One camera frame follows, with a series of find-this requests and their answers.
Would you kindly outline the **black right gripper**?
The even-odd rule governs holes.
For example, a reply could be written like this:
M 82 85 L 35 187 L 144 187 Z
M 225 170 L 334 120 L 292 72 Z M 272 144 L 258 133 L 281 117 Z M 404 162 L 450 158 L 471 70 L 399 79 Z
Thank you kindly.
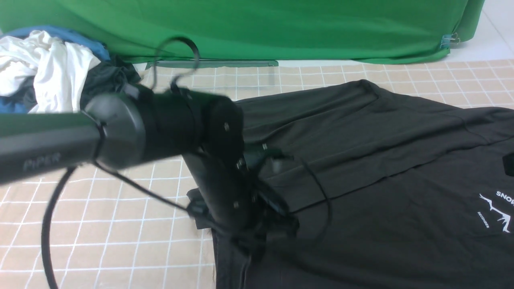
M 503 156 L 504 172 L 508 176 L 514 176 L 514 153 Z

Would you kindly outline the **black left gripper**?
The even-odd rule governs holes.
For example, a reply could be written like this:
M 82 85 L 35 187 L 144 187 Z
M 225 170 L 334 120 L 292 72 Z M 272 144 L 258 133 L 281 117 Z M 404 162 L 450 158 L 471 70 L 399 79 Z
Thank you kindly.
M 196 151 L 182 157 L 203 201 L 191 199 L 189 216 L 228 237 L 251 237 L 256 205 L 251 181 L 237 166 L 245 163 L 244 151 L 224 156 Z

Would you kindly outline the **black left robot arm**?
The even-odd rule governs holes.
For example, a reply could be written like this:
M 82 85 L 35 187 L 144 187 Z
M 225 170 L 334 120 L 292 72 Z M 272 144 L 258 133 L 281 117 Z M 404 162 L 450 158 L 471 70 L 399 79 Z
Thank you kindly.
M 239 233 L 256 224 L 243 161 L 243 111 L 230 98 L 181 89 L 106 94 L 80 113 L 2 114 L 1 183 L 94 163 L 110 172 L 181 155 L 212 218 Z

